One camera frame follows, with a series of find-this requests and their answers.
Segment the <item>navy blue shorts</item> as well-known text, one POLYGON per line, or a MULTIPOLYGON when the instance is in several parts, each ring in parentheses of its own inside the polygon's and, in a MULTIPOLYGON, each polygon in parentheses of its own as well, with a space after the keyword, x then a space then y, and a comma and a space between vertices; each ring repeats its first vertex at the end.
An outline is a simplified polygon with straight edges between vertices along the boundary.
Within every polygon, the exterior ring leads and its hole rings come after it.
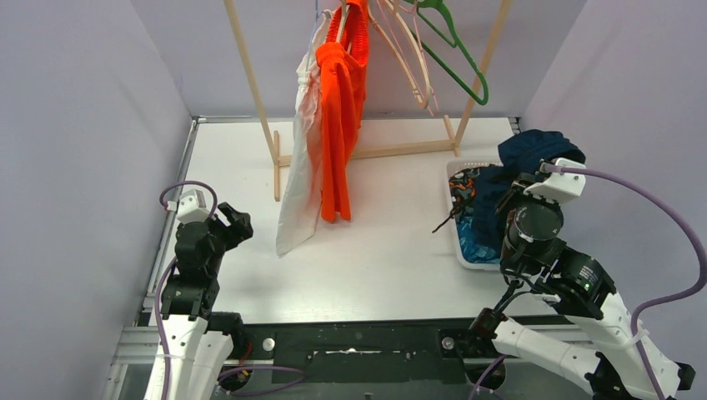
POLYGON ((475 180, 472 227, 476 238, 494 250, 501 249, 505 220, 495 207, 520 173, 534 174, 542 161, 556 158, 585 163, 585 154, 563 133, 531 129, 516 134, 498 145, 500 166, 481 169, 475 180))

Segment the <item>camouflage orange grey shorts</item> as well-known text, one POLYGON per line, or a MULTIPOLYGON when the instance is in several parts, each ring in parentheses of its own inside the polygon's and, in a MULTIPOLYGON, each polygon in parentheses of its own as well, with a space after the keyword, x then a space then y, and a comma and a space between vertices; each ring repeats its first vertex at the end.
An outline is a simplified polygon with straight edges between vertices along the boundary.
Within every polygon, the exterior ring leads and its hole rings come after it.
POLYGON ((476 196, 475 180, 481 167, 465 168, 449 178, 449 191, 452 200, 451 215, 455 220, 471 217, 476 196))

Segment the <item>clear plastic basket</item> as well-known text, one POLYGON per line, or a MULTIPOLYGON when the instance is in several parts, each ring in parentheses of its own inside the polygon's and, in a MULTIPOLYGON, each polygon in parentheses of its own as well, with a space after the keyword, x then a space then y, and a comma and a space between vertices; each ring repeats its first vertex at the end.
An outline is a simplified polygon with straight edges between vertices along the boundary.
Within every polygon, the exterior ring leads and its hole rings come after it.
POLYGON ((445 190, 445 194, 448 196, 448 203, 449 203, 449 213, 446 219, 437 227, 437 229, 440 229, 443 225, 445 225, 447 222, 452 221, 452 227, 451 227, 451 232, 453 234, 453 247, 456 251, 457 254, 457 259, 461 263, 461 265, 468 269, 468 270, 474 270, 474 271, 485 271, 485 272, 498 272, 499 271, 499 262, 498 263, 481 263, 481 264, 472 264, 469 262, 466 262, 461 254, 460 248, 459 248, 459 236, 457 233, 457 226, 456 226, 456 221, 453 216, 451 215, 451 210, 452 210, 452 200, 451 200, 451 195, 449 191, 449 178, 455 174, 457 171, 460 171, 465 168, 476 168, 476 167, 481 167, 481 168, 486 168, 488 166, 500 166, 501 162, 499 160, 495 159, 464 159, 464 158, 455 158, 452 161, 447 162, 446 167, 444 169, 445 175, 444 175, 444 182, 448 185, 448 188, 445 190))

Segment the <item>blue patterned shorts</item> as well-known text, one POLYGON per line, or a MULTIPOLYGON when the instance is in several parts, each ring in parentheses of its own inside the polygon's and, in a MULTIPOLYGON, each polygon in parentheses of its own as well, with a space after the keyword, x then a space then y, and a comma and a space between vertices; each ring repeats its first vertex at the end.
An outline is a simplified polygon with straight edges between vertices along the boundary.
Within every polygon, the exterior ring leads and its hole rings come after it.
POLYGON ((472 217, 461 217, 456 221, 459 248, 463 259, 472 264, 498 263, 499 253, 477 240, 472 222, 472 217))

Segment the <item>pink hanger of blue shorts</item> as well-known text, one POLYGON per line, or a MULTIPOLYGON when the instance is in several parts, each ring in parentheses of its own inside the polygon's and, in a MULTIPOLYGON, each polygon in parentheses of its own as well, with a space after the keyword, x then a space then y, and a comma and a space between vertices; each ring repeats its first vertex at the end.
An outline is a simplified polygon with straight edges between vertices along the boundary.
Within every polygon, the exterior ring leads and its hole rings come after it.
POLYGON ((388 29, 388 41, 394 58, 399 62, 410 91, 420 109, 435 117, 439 103, 430 82, 429 67, 421 47, 418 17, 413 6, 402 1, 377 1, 388 29))

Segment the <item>green hanger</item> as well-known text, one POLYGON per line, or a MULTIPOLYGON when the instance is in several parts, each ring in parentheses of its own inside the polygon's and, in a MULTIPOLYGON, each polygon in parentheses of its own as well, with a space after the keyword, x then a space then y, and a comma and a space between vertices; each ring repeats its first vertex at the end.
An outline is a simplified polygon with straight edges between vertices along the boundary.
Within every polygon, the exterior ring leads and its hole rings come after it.
POLYGON ((422 49, 462 88, 469 97, 478 105, 484 106, 489 102, 488 81, 481 71, 479 65, 472 57, 469 50, 461 40, 455 23, 454 16, 443 0, 423 0, 407 1, 413 6, 413 13, 419 17, 439 38, 441 38, 450 48, 458 50, 464 57, 466 63, 474 72, 474 76, 479 80, 480 89, 472 89, 424 40, 420 40, 422 49), (442 18, 448 33, 435 25, 424 15, 424 10, 434 10, 442 18))

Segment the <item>wooden hanger of orange shorts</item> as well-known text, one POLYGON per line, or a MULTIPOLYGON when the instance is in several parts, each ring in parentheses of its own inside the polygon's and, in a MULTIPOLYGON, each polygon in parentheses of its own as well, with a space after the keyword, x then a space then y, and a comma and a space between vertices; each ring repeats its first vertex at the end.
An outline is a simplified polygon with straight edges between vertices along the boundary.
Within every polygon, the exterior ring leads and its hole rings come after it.
POLYGON ((345 35, 347 34, 347 23, 348 16, 351 11, 351 5, 349 1, 341 1, 341 13, 339 19, 338 30, 336 32, 335 42, 342 45, 343 49, 349 53, 352 47, 351 43, 348 42, 345 35))

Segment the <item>wooden hanger of navy shorts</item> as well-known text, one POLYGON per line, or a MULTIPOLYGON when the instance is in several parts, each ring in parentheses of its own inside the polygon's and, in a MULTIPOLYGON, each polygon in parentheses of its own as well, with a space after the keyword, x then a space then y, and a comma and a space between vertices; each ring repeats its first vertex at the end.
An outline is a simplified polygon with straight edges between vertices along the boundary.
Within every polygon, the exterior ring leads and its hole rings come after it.
POLYGON ((429 78, 429 69, 422 49, 422 41, 414 19, 408 24, 402 1, 369 1, 369 21, 393 54, 402 70, 415 102, 421 109, 429 109, 434 90, 429 78))

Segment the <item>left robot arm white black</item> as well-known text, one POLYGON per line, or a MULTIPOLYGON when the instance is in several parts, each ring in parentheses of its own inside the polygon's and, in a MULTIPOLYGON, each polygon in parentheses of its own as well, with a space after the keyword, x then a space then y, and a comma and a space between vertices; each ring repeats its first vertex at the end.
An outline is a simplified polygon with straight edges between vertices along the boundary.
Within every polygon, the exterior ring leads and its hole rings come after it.
POLYGON ((226 252, 253 236, 250 216, 227 202, 202 222, 182 222, 157 305, 158 350, 146 399, 209 399, 225 361, 240 357, 247 333, 237 312, 213 309, 226 252))

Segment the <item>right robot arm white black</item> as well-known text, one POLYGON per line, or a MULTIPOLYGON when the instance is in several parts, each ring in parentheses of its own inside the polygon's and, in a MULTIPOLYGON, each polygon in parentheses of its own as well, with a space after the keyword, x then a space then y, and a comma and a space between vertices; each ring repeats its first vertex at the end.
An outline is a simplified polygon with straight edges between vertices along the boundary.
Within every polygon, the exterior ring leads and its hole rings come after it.
POLYGON ((647 332, 631 324, 614 280, 593 257, 559 238, 559 198, 578 196, 582 180, 523 173, 497 207, 506 226, 500 270, 510 286, 498 304, 484 308, 467 332, 479 355, 519 358, 572 382, 594 399, 673 399, 692 387, 695 371, 668 359, 647 332), (581 347, 516 322, 505 309, 522 284, 579 328, 591 341, 581 347))

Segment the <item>white shorts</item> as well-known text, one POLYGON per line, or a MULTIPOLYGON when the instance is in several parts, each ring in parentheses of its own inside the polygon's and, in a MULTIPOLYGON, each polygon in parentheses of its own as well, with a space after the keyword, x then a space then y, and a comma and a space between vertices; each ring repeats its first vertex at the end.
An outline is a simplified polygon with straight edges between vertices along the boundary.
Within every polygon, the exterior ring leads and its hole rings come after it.
POLYGON ((281 200, 275 249, 282 257, 316 232, 322 205, 322 88, 315 51, 326 41, 333 20, 321 17, 313 53, 296 70, 298 91, 293 117, 293 151, 281 200))

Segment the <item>lilac hanger of white shorts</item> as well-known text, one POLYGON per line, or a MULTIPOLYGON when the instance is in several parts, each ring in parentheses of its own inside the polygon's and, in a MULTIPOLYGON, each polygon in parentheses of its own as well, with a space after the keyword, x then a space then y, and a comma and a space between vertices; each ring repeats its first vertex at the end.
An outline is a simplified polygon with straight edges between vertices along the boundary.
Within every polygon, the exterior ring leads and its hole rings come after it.
POLYGON ((316 36, 316 32, 317 32, 318 28, 320 27, 319 19, 321 17, 324 17, 324 18, 331 18, 332 17, 332 11, 330 9, 322 9, 320 7, 319 3, 320 3, 319 0, 313 0, 313 26, 312 26, 311 34, 310 34, 310 37, 308 40, 307 52, 305 53, 307 58, 309 58, 313 53, 314 39, 316 36))

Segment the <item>wooden clothes rack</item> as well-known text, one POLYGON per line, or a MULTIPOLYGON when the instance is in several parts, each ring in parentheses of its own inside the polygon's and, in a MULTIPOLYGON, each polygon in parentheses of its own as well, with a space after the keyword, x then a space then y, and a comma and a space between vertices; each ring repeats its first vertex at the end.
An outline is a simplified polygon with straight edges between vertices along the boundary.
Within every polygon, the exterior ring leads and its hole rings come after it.
MULTIPOLYGON (((461 154, 460 144, 462 142, 466 127, 468 125, 469 119, 472 115, 474 106, 478 104, 483 106, 488 103, 490 91, 485 73, 488 71, 489 64, 494 55, 495 48, 500 39, 500 35, 503 31, 504 24, 507 20, 509 11, 513 5, 511 0, 503 0, 500 2, 499 10, 497 12, 494 24, 492 26, 491 32, 489 34, 489 40, 485 46, 484 54, 480 64, 477 64, 469 51, 464 46, 463 42, 456 33, 454 20, 451 12, 444 5, 442 1, 412 1, 413 5, 411 14, 414 16, 419 15, 420 8, 432 8, 443 17, 447 28, 451 35, 451 38, 447 40, 447 43, 452 48, 457 48, 465 57, 466 61, 469 63, 470 67, 474 70, 475 79, 472 87, 469 87, 459 76, 450 69, 432 50, 431 48, 421 41, 419 32, 417 30, 411 31, 405 21, 398 15, 399 3, 397 1, 392 1, 389 3, 388 8, 390 10, 393 18, 398 20, 398 23, 403 27, 409 36, 410 45, 413 46, 416 57, 420 62, 420 68, 424 75, 425 90, 422 91, 420 86, 415 82, 408 64, 405 62, 401 53, 396 49, 394 43, 391 41, 387 33, 382 30, 379 24, 375 21, 373 17, 369 17, 369 21, 374 25, 375 29, 379 35, 386 41, 393 52, 396 59, 398 59, 401 68, 406 75, 411 88, 412 93, 416 98, 419 106, 426 108, 429 105, 429 99, 433 96, 432 86, 429 82, 429 71, 425 62, 424 54, 427 53, 440 67, 442 67, 446 73, 454 79, 454 81, 469 95, 469 100, 464 108, 463 115, 460 119, 459 125, 456 129, 453 129, 450 117, 445 115, 443 117, 444 127, 448 134, 448 138, 444 140, 437 141, 425 141, 425 142, 408 142, 402 144, 387 145, 382 147, 371 147, 359 149, 353 153, 353 159, 364 159, 364 158, 382 158, 391 156, 403 156, 412 155, 419 153, 437 153, 451 151, 456 157, 461 154)), ((256 107, 258 118, 263 129, 263 135, 266 139, 268 145, 269 155, 273 162, 273 195, 275 201, 281 200, 281 184, 280 184, 280 169, 288 167, 291 165, 292 157, 290 155, 283 155, 280 153, 280 141, 279 133, 277 131, 271 131, 268 125, 268 116, 265 107, 258 90, 258 84, 256 81, 254 69, 250 61, 248 54, 248 48, 246 40, 243 36, 240 22, 238 20, 238 13, 235 3, 233 1, 225 1, 225 10, 228 16, 230 27, 238 47, 238 54, 241 58, 243 64, 243 70, 245 71, 248 86, 252 94, 253 102, 256 107)), ((424 15, 419 15, 430 28, 432 28, 441 38, 444 34, 440 32, 424 15)))

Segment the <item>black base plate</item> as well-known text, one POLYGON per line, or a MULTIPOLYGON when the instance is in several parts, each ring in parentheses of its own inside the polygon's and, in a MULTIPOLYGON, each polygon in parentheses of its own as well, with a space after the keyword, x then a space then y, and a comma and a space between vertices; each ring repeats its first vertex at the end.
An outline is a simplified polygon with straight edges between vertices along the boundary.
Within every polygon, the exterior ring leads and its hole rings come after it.
POLYGON ((246 324, 229 367, 238 361, 272 363, 273 383, 408 383, 466 381, 467 360, 499 356, 487 339, 474 338, 469 318, 382 322, 246 324))

